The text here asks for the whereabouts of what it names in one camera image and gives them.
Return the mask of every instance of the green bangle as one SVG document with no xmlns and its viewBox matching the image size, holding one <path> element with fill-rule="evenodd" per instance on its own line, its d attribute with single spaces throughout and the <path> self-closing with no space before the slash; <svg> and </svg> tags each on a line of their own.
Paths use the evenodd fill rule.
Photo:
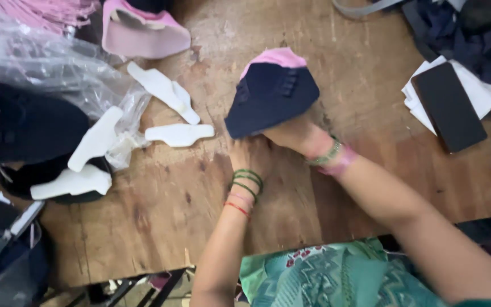
<svg viewBox="0 0 491 307">
<path fill-rule="evenodd" d="M 334 140 L 334 145 L 333 147 L 329 150 L 328 153 L 326 153 L 324 156 L 317 157 L 315 159 L 311 160 L 306 160 L 306 163 L 313 165 L 313 166 L 319 166 L 319 165 L 325 165 L 327 164 L 332 158 L 336 157 L 338 154 L 338 151 L 340 151 L 340 148 L 342 147 L 342 143 L 340 140 L 331 134 L 331 138 Z"/>
<path fill-rule="evenodd" d="M 253 199 L 255 199 L 254 204 L 256 204 L 256 203 L 257 203 L 257 195 L 255 195 L 255 193 L 253 193 L 253 190 L 252 190 L 252 189 L 250 189 L 250 188 L 249 188 L 247 185 L 244 185 L 244 184 L 241 184 L 240 182 L 235 182 L 235 181 L 233 181 L 233 182 L 230 184 L 230 186 L 231 186 L 231 187 L 232 187 L 232 185 L 239 185 L 239 186 L 241 186 L 242 188 L 244 188 L 244 189 L 248 190 L 248 191 L 249 191 L 249 193 L 251 193 L 251 195 L 253 195 Z"/>
<path fill-rule="evenodd" d="M 253 181 L 259 187 L 259 194 L 263 192 L 263 185 L 256 178 L 253 178 L 253 177 L 247 176 L 247 175 L 234 175 L 234 178 L 232 178 L 232 179 L 236 179 L 236 178 L 246 178 L 246 179 Z"/>
<path fill-rule="evenodd" d="M 257 175 L 256 172 L 251 171 L 249 169 L 242 168 L 242 169 L 239 169 L 239 170 L 235 171 L 234 172 L 234 175 L 232 177 L 234 178 L 238 173 L 243 173 L 243 172 L 249 173 L 249 174 L 255 176 L 258 179 L 258 182 L 256 182 L 256 184 L 259 185 L 259 193 L 261 193 L 263 191 L 263 187 L 264 187 L 264 185 L 263 185 L 263 179 L 261 178 L 261 176 Z"/>
</svg>

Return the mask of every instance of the floor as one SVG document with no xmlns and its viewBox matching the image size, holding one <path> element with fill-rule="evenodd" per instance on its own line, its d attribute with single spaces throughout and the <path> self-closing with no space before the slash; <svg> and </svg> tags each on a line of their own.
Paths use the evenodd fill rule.
<svg viewBox="0 0 491 307">
<path fill-rule="evenodd" d="M 175 289 L 170 293 L 163 307 L 188 307 L 189 300 L 184 297 L 190 294 L 193 287 L 194 277 L 190 277 L 189 281 L 187 276 L 184 275 Z M 135 307 L 149 291 L 151 286 L 148 283 L 135 286 L 126 296 L 116 305 L 116 307 Z M 58 297 L 51 299 L 50 301 L 41 305 L 41 307 L 64 307 L 69 304 L 74 298 L 81 293 L 81 290 L 64 293 Z M 77 307 L 88 307 L 89 304 L 86 301 L 81 302 Z M 249 304 L 238 302 L 236 307 L 249 307 Z"/>
</svg>

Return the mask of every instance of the worn wooden tabletop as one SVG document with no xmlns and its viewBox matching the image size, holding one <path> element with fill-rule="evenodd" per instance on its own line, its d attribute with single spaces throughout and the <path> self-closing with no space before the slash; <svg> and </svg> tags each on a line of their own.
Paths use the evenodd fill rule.
<svg viewBox="0 0 491 307">
<path fill-rule="evenodd" d="M 357 152 L 383 165 L 454 222 L 491 216 L 488 139 L 459 154 L 403 104 L 400 89 L 423 59 L 399 13 L 346 20 L 329 0 L 183 0 L 175 17 L 193 47 L 149 61 L 177 80 L 216 136 L 191 148 L 154 143 L 134 151 L 108 195 L 95 203 L 51 204 L 43 225 L 56 242 L 62 285 L 78 286 L 194 264 L 222 210 L 231 165 L 223 119 L 246 63 L 267 48 L 290 46 L 308 61 L 321 90 L 310 116 Z M 142 129 L 184 122 L 153 99 Z M 278 149 L 245 240 L 268 253 L 384 232 L 329 178 Z"/>
</svg>

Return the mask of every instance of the red string bracelet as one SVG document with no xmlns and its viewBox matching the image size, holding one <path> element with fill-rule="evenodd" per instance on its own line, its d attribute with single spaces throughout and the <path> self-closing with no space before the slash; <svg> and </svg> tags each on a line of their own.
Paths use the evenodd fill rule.
<svg viewBox="0 0 491 307">
<path fill-rule="evenodd" d="M 226 202 L 223 204 L 223 206 L 226 206 L 226 205 L 235 207 L 236 209 L 240 210 L 243 214 L 245 214 L 245 216 L 247 216 L 248 220 L 251 220 L 251 216 L 249 216 L 249 213 L 247 213 L 247 211 L 245 211 L 242 207 L 237 206 L 231 202 Z"/>
</svg>

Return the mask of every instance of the gray strap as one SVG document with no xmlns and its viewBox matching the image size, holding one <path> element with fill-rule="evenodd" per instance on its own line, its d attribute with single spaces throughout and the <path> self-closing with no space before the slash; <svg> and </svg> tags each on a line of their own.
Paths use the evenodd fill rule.
<svg viewBox="0 0 491 307">
<path fill-rule="evenodd" d="M 370 13 L 374 13 L 376 11 L 383 10 L 387 7 L 392 6 L 393 4 L 397 4 L 404 0 L 380 0 L 377 3 L 373 3 L 371 5 L 367 5 L 362 8 L 350 8 L 345 7 L 338 3 L 338 0 L 333 0 L 334 7 L 337 8 L 342 14 L 350 17 L 350 18 L 360 18 Z"/>
</svg>

